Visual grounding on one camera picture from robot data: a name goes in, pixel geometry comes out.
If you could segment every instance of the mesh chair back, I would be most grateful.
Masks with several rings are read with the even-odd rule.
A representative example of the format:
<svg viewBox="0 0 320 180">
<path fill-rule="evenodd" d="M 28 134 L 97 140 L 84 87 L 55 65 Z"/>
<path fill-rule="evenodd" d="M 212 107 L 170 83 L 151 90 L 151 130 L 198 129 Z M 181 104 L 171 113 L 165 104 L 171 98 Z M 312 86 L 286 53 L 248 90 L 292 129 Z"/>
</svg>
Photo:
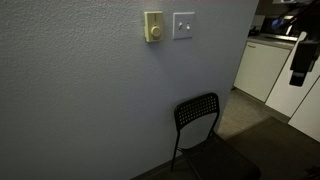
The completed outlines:
<svg viewBox="0 0 320 180">
<path fill-rule="evenodd" d="M 174 110 L 177 131 L 179 132 L 184 126 L 201 116 L 219 113 L 219 111 L 219 99 L 215 93 L 205 94 L 186 101 Z"/>
</svg>

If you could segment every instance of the countertop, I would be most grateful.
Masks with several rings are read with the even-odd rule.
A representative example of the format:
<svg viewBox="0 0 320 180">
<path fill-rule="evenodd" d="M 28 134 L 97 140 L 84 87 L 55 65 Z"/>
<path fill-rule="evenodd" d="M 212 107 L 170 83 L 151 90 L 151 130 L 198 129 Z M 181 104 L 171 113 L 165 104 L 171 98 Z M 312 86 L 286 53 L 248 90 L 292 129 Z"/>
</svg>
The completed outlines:
<svg viewBox="0 0 320 180">
<path fill-rule="evenodd" d="M 272 39 L 272 38 L 266 38 L 262 36 L 250 36 L 247 38 L 248 42 L 254 42 L 254 43 L 259 43 L 259 44 L 264 44 L 268 46 L 273 46 L 273 47 L 278 47 L 278 48 L 283 48 L 283 49 L 288 49 L 292 50 L 295 42 L 291 41 L 283 41 L 283 40 L 278 40 L 278 39 Z"/>
</svg>

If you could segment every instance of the textured wall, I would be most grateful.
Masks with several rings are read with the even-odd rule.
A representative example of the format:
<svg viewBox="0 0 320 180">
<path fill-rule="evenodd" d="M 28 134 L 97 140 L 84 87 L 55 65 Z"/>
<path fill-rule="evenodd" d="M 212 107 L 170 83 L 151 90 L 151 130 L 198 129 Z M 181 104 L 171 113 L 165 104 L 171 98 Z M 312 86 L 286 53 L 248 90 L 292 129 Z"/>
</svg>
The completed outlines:
<svg viewBox="0 0 320 180">
<path fill-rule="evenodd" d="M 0 179 L 129 179 L 168 161 L 177 103 L 215 91 L 224 107 L 256 6 L 2 0 Z M 164 11 L 163 42 L 144 41 L 150 10 Z M 196 12 L 193 39 L 172 40 L 177 11 Z"/>
</svg>

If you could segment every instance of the cabinet door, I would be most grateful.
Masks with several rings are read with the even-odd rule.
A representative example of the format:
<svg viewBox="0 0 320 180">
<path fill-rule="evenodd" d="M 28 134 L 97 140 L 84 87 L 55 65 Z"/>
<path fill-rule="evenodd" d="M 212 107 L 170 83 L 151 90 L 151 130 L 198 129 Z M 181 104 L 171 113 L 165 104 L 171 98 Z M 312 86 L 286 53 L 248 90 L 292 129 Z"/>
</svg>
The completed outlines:
<svg viewBox="0 0 320 180">
<path fill-rule="evenodd" d="M 265 102 L 290 50 L 247 42 L 234 86 Z"/>
<path fill-rule="evenodd" d="M 289 124 L 320 142 L 320 79 L 302 101 Z"/>
</svg>

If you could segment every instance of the dark carpet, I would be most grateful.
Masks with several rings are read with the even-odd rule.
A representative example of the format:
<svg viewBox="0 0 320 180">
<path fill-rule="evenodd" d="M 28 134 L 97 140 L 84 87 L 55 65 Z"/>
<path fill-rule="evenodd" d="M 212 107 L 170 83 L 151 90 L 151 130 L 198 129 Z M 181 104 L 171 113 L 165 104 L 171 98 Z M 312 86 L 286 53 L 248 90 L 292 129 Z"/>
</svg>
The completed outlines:
<svg viewBox="0 0 320 180">
<path fill-rule="evenodd" d="M 294 180 L 306 176 L 305 169 L 320 166 L 320 143 L 288 124 L 270 118 L 230 138 L 227 142 L 252 160 L 261 170 L 262 180 Z M 192 170 L 181 160 L 173 172 L 169 164 L 138 179 L 193 180 Z"/>
</svg>

